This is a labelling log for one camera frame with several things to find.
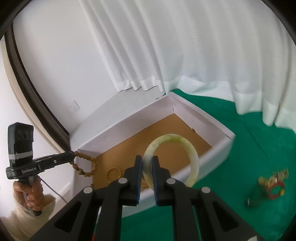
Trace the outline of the cream sweater left forearm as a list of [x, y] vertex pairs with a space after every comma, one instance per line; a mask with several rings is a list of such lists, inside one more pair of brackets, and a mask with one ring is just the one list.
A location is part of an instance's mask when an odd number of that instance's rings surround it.
[[42, 209], [40, 216], [32, 216], [29, 209], [15, 200], [16, 209], [9, 217], [1, 217], [1, 221], [14, 240], [29, 240], [52, 215], [56, 203], [55, 197], [46, 194], [45, 200], [50, 203]]

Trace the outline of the person's left hand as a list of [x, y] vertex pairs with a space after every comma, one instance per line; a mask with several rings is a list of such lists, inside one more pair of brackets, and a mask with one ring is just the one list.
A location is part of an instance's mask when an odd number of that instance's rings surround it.
[[22, 206], [32, 208], [34, 211], [41, 211], [46, 206], [39, 176], [36, 177], [32, 185], [15, 181], [13, 189], [16, 201], [22, 204]]

